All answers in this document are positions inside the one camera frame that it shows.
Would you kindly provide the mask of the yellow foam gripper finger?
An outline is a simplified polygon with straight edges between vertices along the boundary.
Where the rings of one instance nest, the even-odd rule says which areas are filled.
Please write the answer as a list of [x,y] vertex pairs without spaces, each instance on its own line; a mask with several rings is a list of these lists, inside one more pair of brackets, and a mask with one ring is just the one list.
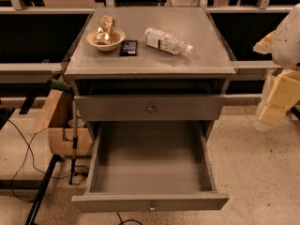
[[258,107],[258,122],[276,125],[300,101],[300,72],[284,69],[277,76],[269,75],[262,90]]
[[270,32],[264,38],[262,38],[259,42],[257,42],[253,51],[260,54],[268,54],[272,52],[272,43],[273,37],[275,35],[275,31]]

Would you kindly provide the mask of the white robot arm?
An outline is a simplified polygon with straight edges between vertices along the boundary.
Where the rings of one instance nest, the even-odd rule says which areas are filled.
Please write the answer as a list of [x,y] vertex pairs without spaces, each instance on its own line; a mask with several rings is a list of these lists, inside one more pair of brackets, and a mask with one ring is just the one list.
[[253,51],[272,54],[273,63],[283,71],[269,73],[256,111],[256,127],[267,130],[275,126],[300,101],[300,5],[296,5],[277,29],[259,42]]

